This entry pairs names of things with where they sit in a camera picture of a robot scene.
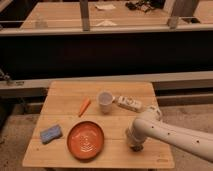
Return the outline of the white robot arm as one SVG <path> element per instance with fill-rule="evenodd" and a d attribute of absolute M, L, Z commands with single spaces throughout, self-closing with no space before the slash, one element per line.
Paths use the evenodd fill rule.
<path fill-rule="evenodd" d="M 128 146 L 136 152 L 151 137 L 213 163 L 213 134 L 167 124 L 156 106 L 147 107 L 133 120 L 126 137 Z"/>

